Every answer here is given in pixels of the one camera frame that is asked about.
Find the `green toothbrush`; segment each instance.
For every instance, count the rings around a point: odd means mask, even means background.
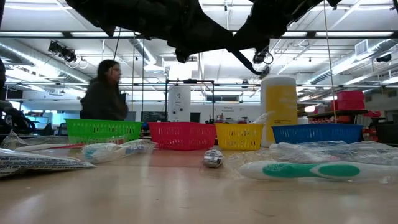
[[[398,166],[362,164],[358,162],[327,162],[324,164],[294,164],[288,162],[250,162],[239,168],[245,177],[257,180],[298,177],[323,177],[335,180],[356,180],[398,175]]]

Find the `yellow basket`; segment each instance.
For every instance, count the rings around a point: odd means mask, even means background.
[[[224,150],[259,150],[263,124],[215,124],[217,140]]]

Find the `crumpled foil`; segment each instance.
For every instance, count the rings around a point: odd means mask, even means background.
[[[211,149],[205,152],[203,165],[209,168],[217,168],[223,163],[223,154],[217,149]]]

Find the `table surface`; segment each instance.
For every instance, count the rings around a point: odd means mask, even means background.
[[[398,185],[260,182],[157,151],[97,168],[0,180],[0,223],[396,223]]]

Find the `blue basket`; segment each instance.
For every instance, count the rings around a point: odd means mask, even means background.
[[[301,124],[273,126],[272,130],[276,143],[297,144],[318,141],[354,143],[360,140],[362,127],[353,124]]]

